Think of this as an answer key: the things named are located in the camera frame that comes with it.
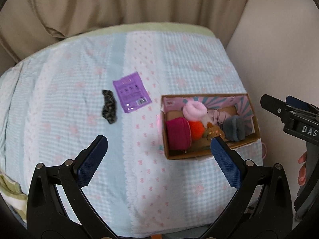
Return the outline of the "person's right hand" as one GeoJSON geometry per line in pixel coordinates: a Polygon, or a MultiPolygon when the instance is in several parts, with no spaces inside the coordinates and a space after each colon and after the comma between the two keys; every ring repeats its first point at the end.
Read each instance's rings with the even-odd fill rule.
{"type": "Polygon", "coordinates": [[[300,186],[304,186],[306,182],[306,163],[307,163],[307,152],[304,152],[298,159],[298,163],[301,164],[301,168],[298,174],[298,184],[300,186]]]}

